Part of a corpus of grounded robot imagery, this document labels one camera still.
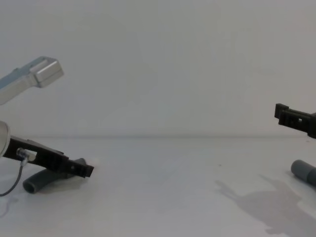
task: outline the cable connector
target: cable connector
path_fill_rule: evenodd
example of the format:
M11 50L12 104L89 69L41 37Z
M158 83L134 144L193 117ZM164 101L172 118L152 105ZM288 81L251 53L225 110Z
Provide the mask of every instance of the cable connector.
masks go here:
M36 155L28 152L27 150L23 149L23 148L19 148L16 150L16 155L20 158L22 158L21 160L21 166L25 166L29 161L34 161L36 158Z

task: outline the silver arm segment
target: silver arm segment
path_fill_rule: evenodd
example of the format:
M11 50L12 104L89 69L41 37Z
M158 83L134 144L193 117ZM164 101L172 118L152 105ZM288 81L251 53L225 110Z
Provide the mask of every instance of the silver arm segment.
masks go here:
M22 68L16 68L0 79L0 105L32 86L43 88L63 74L59 62L49 57L39 57Z

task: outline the gray pipe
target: gray pipe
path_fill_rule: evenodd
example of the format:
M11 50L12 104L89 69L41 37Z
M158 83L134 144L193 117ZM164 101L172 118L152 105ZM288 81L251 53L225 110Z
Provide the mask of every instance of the gray pipe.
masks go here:
M76 159L76 163L79 164L86 164L84 158ZM59 179L69 179L74 177L72 174L66 174L66 173L55 173L48 169L42 170L34 175L32 175L30 178L26 179L23 182L23 188L25 191L31 194L37 193L39 190L44 188L46 185L59 180Z
M291 167L292 173L304 182L316 187L316 168L302 160L296 160Z

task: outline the black cable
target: black cable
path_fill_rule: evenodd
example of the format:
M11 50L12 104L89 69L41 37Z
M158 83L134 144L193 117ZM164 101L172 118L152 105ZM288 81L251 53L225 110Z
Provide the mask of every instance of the black cable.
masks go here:
M22 170L23 170L23 166L21 165L21 166L20 166L20 169L19 169L18 177L17 177L17 179L15 180L13 186L12 186L8 191L6 191L5 193L0 194L0 197L4 197L4 196L8 195L10 192L12 192L13 189L15 189L15 187L17 186L17 184L19 183L19 181L20 181L20 179L21 179Z

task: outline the white wall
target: white wall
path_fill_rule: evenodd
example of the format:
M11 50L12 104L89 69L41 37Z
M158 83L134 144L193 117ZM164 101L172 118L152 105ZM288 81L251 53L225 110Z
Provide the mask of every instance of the white wall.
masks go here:
M66 75L0 108L19 135L280 135L316 111L314 0L2 0L0 75Z

